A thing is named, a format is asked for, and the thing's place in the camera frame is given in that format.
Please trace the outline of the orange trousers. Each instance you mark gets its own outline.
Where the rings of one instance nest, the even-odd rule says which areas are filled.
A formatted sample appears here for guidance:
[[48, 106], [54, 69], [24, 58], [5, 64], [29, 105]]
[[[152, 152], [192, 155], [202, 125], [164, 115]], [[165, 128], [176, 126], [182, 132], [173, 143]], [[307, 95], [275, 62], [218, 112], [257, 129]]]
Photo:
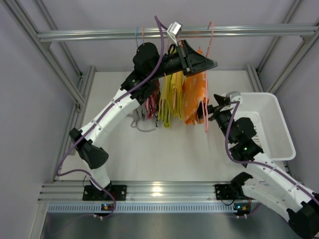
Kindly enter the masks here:
[[205, 72], [186, 77], [183, 83], [183, 117], [186, 125], [202, 124], [197, 119], [197, 109], [205, 99]]

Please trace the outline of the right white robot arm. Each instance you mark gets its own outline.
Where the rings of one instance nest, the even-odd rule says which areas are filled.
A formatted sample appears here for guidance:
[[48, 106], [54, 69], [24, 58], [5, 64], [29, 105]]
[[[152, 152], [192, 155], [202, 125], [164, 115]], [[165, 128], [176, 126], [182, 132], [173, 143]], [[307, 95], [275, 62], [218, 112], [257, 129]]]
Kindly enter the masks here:
[[243, 97], [239, 92], [214, 95], [217, 106], [201, 103], [197, 115], [216, 121], [225, 136], [229, 159], [245, 167], [229, 187], [235, 197], [258, 200], [278, 215], [303, 239], [319, 235], [319, 195], [276, 165], [254, 140], [257, 135], [251, 117], [235, 118]]

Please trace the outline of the pink hanger of orange trousers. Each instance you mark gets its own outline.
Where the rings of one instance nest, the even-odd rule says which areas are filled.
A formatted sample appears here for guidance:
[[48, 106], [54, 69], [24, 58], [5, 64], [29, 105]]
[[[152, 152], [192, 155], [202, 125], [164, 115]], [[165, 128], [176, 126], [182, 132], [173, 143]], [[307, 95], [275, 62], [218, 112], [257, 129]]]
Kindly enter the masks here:
[[[209, 57], [209, 53], [210, 53], [210, 48], [211, 48], [211, 44], [212, 44], [212, 40], [213, 40], [213, 36], [214, 36], [214, 29], [215, 29], [215, 25], [214, 25], [214, 21], [211, 21], [207, 27], [208, 30], [211, 30], [211, 36], [210, 36], [210, 40], [209, 40], [209, 44], [206, 50], [206, 54], [205, 57], [208, 58]], [[205, 71], [205, 99], [202, 102], [202, 104], [204, 104], [205, 106], [205, 110], [204, 110], [204, 119], [203, 119], [203, 125], [204, 125], [204, 130], [206, 133], [208, 133], [209, 130], [209, 120], [208, 120], [208, 76], [207, 76], [207, 70]]]

